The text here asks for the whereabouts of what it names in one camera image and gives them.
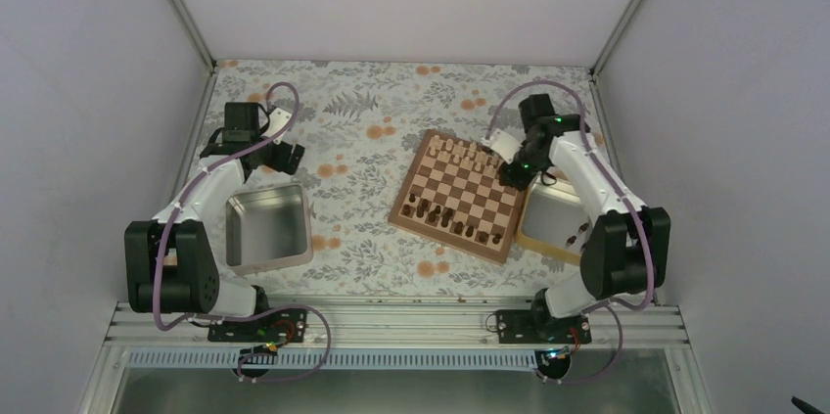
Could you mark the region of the empty silver metal tin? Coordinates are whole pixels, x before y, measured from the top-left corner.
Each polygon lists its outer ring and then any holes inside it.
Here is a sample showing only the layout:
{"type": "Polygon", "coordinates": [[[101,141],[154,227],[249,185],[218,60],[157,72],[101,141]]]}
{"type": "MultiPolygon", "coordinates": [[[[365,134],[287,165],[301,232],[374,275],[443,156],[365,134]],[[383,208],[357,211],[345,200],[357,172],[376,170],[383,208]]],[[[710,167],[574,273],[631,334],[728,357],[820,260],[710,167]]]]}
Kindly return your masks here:
{"type": "Polygon", "coordinates": [[[225,217],[226,265],[239,276],[313,259],[309,204],[300,184],[236,194],[225,217]]]}

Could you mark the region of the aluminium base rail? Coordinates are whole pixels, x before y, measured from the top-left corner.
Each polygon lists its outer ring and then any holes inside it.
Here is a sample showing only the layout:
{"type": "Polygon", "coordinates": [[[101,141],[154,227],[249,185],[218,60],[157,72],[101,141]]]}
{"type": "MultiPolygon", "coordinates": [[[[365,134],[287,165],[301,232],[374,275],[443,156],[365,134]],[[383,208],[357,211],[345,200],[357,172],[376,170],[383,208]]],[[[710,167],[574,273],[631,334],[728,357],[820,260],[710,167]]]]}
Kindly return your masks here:
{"type": "MultiPolygon", "coordinates": [[[[530,371],[534,353],[546,345],[502,345],[484,328],[484,320],[500,309],[526,309],[525,299],[477,299],[467,302],[434,299],[317,300],[307,312],[302,343],[281,347],[276,362],[245,369],[305,372],[324,369],[439,369],[530,371]]],[[[592,342],[575,355],[621,348],[672,353],[689,348],[680,311],[657,306],[632,312],[615,306],[588,317],[592,342]]],[[[126,365],[141,368],[234,368],[245,343],[211,343],[208,328],[183,323],[161,332],[148,314],[116,307],[105,347],[118,351],[126,365]]]]}

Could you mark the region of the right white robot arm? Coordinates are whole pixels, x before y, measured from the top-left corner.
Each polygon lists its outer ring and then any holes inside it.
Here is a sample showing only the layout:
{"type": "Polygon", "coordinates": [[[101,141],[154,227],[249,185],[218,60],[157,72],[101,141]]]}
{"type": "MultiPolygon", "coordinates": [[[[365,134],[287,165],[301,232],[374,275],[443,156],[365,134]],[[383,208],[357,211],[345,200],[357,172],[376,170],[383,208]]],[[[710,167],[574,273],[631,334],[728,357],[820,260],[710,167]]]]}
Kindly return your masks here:
{"type": "Polygon", "coordinates": [[[556,113],[546,94],[519,104],[523,141],[498,130],[492,149],[505,162],[499,180],[526,190],[548,169],[563,170],[588,215],[591,232],[581,253],[579,275],[538,292],[530,308],[530,329],[553,343],[568,322],[613,302],[641,310],[665,280],[670,218],[648,207],[624,186],[596,151],[580,115],[556,113]]]}

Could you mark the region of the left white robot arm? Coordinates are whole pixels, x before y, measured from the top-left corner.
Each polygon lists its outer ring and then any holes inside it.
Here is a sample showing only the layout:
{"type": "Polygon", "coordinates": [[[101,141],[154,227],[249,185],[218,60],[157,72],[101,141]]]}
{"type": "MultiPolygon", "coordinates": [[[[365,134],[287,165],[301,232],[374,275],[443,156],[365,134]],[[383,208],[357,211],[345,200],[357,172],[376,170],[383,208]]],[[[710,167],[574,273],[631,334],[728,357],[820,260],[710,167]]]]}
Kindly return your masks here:
{"type": "Polygon", "coordinates": [[[263,289],[221,276],[206,224],[257,168],[296,172],[304,148],[282,139],[295,115],[262,104],[226,104],[224,124],[208,137],[196,175],[153,218],[133,221],[124,232],[133,311],[152,314],[162,331],[203,317],[233,321],[250,341],[270,332],[273,316],[263,289]]]}

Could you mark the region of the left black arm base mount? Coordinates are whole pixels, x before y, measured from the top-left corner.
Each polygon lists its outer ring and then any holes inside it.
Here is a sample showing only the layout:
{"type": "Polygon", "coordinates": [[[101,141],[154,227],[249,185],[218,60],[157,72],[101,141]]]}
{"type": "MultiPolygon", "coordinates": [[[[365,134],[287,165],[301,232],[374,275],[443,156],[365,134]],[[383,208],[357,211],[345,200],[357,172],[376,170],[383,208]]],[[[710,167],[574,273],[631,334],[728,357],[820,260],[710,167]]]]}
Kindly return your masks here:
{"type": "Polygon", "coordinates": [[[211,343],[248,344],[248,348],[240,351],[239,359],[252,353],[257,357],[245,362],[245,365],[273,364],[281,347],[303,342],[306,320],[306,310],[290,308],[252,322],[211,324],[207,340],[211,343]]]}

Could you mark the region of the yellow tin with dark pieces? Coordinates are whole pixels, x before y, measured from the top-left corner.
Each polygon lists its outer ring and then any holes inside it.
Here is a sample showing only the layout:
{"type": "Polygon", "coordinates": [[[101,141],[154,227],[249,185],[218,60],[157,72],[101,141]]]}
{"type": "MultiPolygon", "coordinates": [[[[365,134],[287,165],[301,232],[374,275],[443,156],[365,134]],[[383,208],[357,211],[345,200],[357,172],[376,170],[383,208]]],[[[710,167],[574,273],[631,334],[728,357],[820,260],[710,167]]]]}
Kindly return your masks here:
{"type": "Polygon", "coordinates": [[[514,239],[522,248],[579,266],[591,230],[574,187],[545,173],[527,190],[514,239]]]}

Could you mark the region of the wooden chessboard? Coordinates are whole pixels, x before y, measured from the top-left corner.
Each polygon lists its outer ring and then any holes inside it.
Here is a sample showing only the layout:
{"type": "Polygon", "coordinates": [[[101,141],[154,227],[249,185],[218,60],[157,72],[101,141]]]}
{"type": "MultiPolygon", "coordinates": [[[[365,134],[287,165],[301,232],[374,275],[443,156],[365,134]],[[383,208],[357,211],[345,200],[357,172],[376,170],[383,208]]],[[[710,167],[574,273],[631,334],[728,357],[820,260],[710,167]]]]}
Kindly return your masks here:
{"type": "Polygon", "coordinates": [[[498,169],[503,159],[487,152],[473,141],[431,129],[425,133],[407,171],[403,184],[392,205],[389,223],[410,233],[433,240],[463,253],[502,265],[507,261],[515,231],[523,210],[525,193],[502,186],[498,169]],[[416,211],[422,199],[430,202],[423,217],[416,211]],[[411,206],[411,214],[401,213],[404,205],[411,206]],[[441,206],[437,222],[427,222],[436,205],[441,206]],[[441,227],[446,207],[454,213],[449,226],[441,227]],[[453,228],[462,222],[462,233],[453,228]],[[475,233],[465,236],[468,226],[475,233]],[[485,244],[478,242],[480,232],[488,234],[485,244]],[[492,240],[502,236],[499,245],[492,240]]]}

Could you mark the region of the floral patterned table mat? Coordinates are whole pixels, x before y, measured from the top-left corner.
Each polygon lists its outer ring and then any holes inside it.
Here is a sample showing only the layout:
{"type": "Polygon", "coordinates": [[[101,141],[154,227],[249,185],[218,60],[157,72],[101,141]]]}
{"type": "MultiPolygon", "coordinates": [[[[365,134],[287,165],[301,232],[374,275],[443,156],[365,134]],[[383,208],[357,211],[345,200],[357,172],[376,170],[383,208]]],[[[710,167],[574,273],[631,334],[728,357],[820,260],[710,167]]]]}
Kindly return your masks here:
{"type": "Polygon", "coordinates": [[[513,246],[503,264],[459,252],[388,221],[424,133],[513,135],[519,101],[546,92],[560,113],[585,110],[603,130],[585,68],[228,60],[200,129],[205,143],[229,102],[295,112],[287,135],[305,153],[294,181],[309,201],[312,260],[256,273],[272,295],[530,297],[577,275],[574,265],[513,246]]]}

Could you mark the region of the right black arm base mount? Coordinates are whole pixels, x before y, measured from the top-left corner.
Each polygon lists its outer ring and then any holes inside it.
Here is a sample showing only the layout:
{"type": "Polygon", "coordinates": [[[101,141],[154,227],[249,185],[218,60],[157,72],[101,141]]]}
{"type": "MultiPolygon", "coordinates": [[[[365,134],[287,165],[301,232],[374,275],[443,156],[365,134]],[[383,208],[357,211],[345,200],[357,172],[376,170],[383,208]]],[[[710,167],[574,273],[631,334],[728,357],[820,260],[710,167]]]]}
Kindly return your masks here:
{"type": "Polygon", "coordinates": [[[546,345],[534,353],[535,369],[545,381],[564,378],[573,355],[592,342],[586,316],[557,319],[547,309],[500,309],[488,315],[484,328],[502,345],[546,345]]]}

